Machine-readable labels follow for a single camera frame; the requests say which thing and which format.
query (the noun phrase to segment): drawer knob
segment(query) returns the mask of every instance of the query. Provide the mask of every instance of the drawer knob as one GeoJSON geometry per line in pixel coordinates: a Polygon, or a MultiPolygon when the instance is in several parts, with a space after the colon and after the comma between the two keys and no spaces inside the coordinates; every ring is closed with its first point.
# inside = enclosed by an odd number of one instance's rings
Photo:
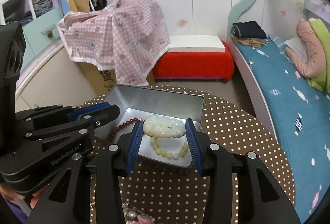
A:
{"type": "Polygon", "coordinates": [[[48,38],[52,38],[54,36],[52,31],[47,31],[48,38]]]}

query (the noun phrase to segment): wardrobe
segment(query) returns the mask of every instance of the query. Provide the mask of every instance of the wardrobe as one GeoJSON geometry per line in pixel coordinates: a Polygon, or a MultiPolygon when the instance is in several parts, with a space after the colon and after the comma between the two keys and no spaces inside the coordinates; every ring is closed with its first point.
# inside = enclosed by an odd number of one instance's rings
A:
{"type": "Polygon", "coordinates": [[[7,18],[22,18],[31,11],[32,21],[23,27],[26,50],[16,87],[16,111],[63,104],[80,105],[95,97],[80,68],[69,60],[57,23],[63,18],[57,0],[51,11],[36,17],[36,0],[0,0],[0,24],[7,18]]]}

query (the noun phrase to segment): bed frame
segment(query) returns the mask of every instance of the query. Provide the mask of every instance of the bed frame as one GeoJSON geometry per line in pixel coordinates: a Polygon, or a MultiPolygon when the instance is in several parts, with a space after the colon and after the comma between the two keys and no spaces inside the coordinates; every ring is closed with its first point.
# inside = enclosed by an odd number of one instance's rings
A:
{"type": "MultiPolygon", "coordinates": [[[[274,135],[275,139],[277,140],[273,120],[270,115],[265,97],[260,89],[259,83],[257,82],[250,68],[250,64],[247,63],[243,55],[233,43],[230,36],[230,30],[233,23],[239,22],[239,17],[241,16],[241,14],[248,10],[255,3],[255,1],[256,0],[241,0],[235,6],[232,7],[228,16],[227,44],[250,95],[250,99],[252,101],[256,117],[259,121],[262,122],[262,124],[268,129],[268,131],[274,135]]],[[[311,0],[305,0],[305,9],[310,11],[317,17],[323,19],[325,22],[330,23],[330,13],[327,12],[324,7],[319,7],[311,3],[311,0]]],[[[322,198],[322,201],[319,203],[313,214],[305,221],[304,224],[329,223],[329,217],[330,188],[328,188],[326,194],[322,198]]]]}

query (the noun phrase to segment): human hand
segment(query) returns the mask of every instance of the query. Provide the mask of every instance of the human hand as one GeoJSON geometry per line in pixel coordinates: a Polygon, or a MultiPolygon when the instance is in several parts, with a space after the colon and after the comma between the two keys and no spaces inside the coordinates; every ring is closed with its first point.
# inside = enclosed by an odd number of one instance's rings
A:
{"type": "Polygon", "coordinates": [[[32,194],[33,197],[32,197],[31,202],[30,202],[30,206],[31,206],[32,209],[36,206],[36,203],[39,201],[42,193],[44,192],[44,190],[47,187],[48,187],[48,185],[43,187],[42,189],[38,190],[35,194],[32,194]]]}
{"type": "Polygon", "coordinates": [[[14,192],[12,187],[7,183],[0,184],[0,193],[5,200],[7,200],[15,205],[16,205],[15,199],[23,200],[25,198],[24,196],[19,195],[16,192],[14,192]]]}

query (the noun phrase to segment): denim clothing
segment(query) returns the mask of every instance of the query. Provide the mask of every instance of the denim clothing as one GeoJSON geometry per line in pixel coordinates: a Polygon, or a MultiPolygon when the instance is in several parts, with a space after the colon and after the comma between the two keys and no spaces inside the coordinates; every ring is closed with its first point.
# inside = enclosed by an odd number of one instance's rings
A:
{"type": "Polygon", "coordinates": [[[31,11],[28,11],[22,16],[21,18],[15,19],[15,18],[7,18],[6,24],[10,23],[21,23],[22,27],[24,27],[26,24],[30,23],[33,20],[31,11]]]}
{"type": "Polygon", "coordinates": [[[43,14],[53,10],[52,0],[37,0],[33,3],[33,9],[36,17],[40,17],[43,14]]]}

